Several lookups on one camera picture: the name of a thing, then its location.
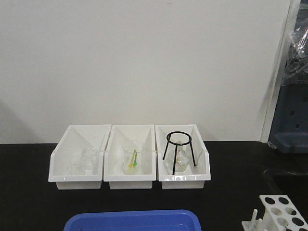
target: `blue plastic tray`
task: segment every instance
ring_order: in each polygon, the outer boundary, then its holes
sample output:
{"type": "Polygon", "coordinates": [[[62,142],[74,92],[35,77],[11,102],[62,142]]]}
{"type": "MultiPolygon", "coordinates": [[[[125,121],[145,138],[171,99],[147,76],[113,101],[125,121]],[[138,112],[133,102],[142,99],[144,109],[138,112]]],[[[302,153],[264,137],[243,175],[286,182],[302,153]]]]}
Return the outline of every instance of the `blue plastic tray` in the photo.
{"type": "Polygon", "coordinates": [[[153,210],[78,214],[64,231],[201,231],[201,227],[188,210],[153,210]]]}

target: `plastic bag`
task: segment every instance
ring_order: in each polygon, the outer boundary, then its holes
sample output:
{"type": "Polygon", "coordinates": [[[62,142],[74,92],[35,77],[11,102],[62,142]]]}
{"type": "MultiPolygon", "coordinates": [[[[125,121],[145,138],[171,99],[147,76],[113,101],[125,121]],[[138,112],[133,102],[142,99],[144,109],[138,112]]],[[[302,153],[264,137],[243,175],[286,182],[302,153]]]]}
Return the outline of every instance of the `plastic bag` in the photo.
{"type": "Polygon", "coordinates": [[[282,85],[308,84],[308,12],[299,11],[282,85]]]}

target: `white peg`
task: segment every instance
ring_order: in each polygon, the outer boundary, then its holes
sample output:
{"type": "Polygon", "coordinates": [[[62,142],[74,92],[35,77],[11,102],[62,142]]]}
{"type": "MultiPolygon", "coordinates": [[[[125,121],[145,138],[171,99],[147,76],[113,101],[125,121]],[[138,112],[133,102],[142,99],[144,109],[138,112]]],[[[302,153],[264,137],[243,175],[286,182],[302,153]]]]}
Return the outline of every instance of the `white peg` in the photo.
{"type": "Polygon", "coordinates": [[[257,231],[262,231],[262,219],[259,218],[256,225],[257,231]]]}
{"type": "Polygon", "coordinates": [[[249,231],[252,231],[252,229],[254,228],[254,224],[255,224],[255,221],[256,221],[257,213],[258,213],[258,210],[254,209],[254,211],[252,213],[252,217],[251,217],[251,222],[250,222],[250,225],[249,225],[249,228],[248,228],[249,231]]]}

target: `glass beaker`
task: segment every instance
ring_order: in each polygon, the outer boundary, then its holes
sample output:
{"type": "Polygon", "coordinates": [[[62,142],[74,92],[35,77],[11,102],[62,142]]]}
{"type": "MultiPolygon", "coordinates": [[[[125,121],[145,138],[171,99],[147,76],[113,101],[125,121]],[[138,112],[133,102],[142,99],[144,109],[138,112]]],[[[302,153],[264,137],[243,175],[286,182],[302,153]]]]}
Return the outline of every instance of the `glass beaker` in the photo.
{"type": "Polygon", "coordinates": [[[142,155],[145,144],[142,141],[127,140],[123,142],[123,170],[127,175],[143,174],[142,155]]]}

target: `white plastic tray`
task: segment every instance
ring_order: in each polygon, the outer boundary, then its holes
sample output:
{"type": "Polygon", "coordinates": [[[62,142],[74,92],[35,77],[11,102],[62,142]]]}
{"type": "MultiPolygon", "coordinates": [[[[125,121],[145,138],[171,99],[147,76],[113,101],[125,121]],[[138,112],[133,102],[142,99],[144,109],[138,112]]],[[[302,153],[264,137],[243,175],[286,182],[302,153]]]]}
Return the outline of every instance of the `white plastic tray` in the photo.
{"type": "Polygon", "coordinates": [[[99,189],[103,179],[103,152],[106,148],[111,125],[70,125],[51,154],[49,182],[56,182],[58,189],[99,189]],[[98,152],[98,165],[92,174],[71,175],[72,155],[85,148],[98,152]]]}
{"type": "Polygon", "coordinates": [[[155,125],[157,143],[158,180],[162,182],[162,189],[200,189],[204,187],[205,180],[211,180],[209,154],[203,143],[199,130],[192,125],[155,125]],[[184,172],[175,172],[168,169],[163,155],[165,152],[168,133],[183,131],[192,137],[192,147],[196,166],[191,161],[184,172]]]}
{"type": "Polygon", "coordinates": [[[112,125],[105,152],[104,181],[110,189],[150,189],[156,180],[156,151],[154,125],[112,125]],[[145,143],[142,156],[142,175],[127,175],[123,170],[122,144],[125,140],[145,143]]]}

